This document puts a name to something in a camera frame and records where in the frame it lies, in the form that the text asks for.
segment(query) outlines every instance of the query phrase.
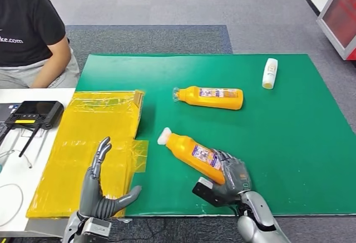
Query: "bottle cap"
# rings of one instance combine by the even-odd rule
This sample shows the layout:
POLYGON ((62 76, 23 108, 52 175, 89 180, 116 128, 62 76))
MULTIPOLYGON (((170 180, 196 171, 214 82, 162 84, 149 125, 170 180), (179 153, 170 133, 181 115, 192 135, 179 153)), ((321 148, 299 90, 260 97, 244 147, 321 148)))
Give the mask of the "bottle cap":
POLYGON ((278 60, 269 58, 267 60, 262 79, 262 86, 265 89, 272 89, 275 86, 278 69, 278 60))
POLYGON ((172 131, 170 129, 166 127, 164 129, 164 131, 158 137, 158 140, 157 140, 157 143, 158 145, 165 145, 168 141, 168 138, 172 134, 172 131))
POLYGON ((180 89, 178 87, 173 89, 173 100, 174 102, 180 100, 180 89))

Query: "small white bottle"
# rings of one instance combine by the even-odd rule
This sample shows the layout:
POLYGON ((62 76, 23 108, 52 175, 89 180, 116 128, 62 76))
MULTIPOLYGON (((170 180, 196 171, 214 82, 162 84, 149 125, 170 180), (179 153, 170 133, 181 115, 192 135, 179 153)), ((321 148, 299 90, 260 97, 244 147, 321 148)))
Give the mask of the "small white bottle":
POLYGON ((273 89, 276 79, 278 60, 275 58, 267 59, 262 78, 262 86, 265 89, 273 89))

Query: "black t-shirt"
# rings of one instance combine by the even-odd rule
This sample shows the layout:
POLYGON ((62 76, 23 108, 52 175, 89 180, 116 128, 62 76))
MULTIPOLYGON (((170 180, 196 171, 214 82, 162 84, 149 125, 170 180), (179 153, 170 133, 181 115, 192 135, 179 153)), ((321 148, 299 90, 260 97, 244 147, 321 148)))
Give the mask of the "black t-shirt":
POLYGON ((0 0, 0 67, 50 58, 48 46, 65 35, 64 24, 50 0, 0 0))

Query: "yellow plastic bag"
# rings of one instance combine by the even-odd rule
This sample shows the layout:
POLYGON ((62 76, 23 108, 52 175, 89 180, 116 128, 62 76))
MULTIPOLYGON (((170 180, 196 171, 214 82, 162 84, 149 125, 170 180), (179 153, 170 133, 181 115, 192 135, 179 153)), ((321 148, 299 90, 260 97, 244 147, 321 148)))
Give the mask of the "yellow plastic bag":
POLYGON ((141 91, 75 92, 26 217, 68 217, 78 210, 84 175, 106 136, 112 148, 102 165, 103 193, 110 199, 126 194, 134 173, 146 168, 148 141, 134 139, 143 97, 141 91))

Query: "gray pants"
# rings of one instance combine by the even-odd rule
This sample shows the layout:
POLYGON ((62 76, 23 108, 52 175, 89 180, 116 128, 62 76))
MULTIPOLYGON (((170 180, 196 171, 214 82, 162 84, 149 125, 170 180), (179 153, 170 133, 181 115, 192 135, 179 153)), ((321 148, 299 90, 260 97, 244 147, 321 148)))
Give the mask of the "gray pants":
MULTIPOLYGON (((48 88, 76 87, 79 68, 72 49, 71 54, 72 58, 66 69, 48 88)), ((46 61, 47 59, 20 67, 0 67, 0 89, 29 88, 46 61)))

